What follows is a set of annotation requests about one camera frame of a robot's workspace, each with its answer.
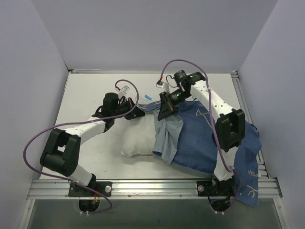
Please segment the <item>white pillow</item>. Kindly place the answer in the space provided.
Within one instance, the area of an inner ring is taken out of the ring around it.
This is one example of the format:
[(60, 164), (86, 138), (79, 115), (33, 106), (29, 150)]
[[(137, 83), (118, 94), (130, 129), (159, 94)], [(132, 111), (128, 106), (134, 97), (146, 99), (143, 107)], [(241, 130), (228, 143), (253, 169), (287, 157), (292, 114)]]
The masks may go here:
[(153, 114), (133, 119), (122, 136), (121, 155), (125, 157), (151, 156), (155, 138)]

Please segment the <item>blue-grey pillowcase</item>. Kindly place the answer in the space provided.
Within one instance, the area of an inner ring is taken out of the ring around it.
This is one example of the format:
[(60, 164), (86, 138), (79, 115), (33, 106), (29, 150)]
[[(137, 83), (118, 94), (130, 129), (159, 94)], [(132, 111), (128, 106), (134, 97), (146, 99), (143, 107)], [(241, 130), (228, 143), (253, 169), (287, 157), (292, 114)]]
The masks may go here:
[[(154, 115), (156, 139), (152, 152), (167, 164), (176, 164), (212, 174), (216, 167), (217, 148), (212, 140), (212, 126), (207, 109), (199, 102), (179, 104), (177, 113), (158, 121), (160, 102), (139, 104), (147, 114)], [(257, 128), (246, 122), (245, 137), (235, 155), (234, 179), (241, 184), (238, 200), (251, 207), (258, 206), (259, 169), (257, 154), (262, 144)]]

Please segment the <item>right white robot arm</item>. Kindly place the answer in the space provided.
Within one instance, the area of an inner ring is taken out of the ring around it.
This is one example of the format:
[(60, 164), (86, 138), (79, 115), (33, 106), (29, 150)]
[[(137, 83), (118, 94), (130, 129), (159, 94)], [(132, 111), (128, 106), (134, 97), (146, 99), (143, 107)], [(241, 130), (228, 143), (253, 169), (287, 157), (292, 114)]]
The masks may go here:
[(174, 74), (177, 89), (159, 94), (161, 107), (158, 120), (169, 117), (178, 110), (178, 104), (190, 96), (204, 105), (210, 115), (212, 139), (217, 147), (217, 162), (211, 183), (213, 193), (222, 195), (228, 190), (227, 180), (234, 175), (234, 160), (238, 147), (245, 137), (245, 114), (227, 104), (210, 86), (207, 75), (200, 72), (187, 75), (181, 70)]

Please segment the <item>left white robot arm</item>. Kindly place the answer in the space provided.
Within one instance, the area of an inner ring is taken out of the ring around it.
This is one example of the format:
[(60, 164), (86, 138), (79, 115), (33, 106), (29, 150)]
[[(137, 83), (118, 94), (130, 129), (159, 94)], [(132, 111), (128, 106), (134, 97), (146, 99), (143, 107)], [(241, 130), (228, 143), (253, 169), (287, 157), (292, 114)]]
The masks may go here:
[(92, 196), (99, 187), (96, 176), (79, 165), (81, 145), (96, 135), (107, 132), (116, 118), (132, 120), (144, 116), (145, 112), (135, 107), (132, 98), (107, 93), (89, 123), (64, 130), (55, 128), (50, 132), (40, 164), (80, 184), (80, 192)]

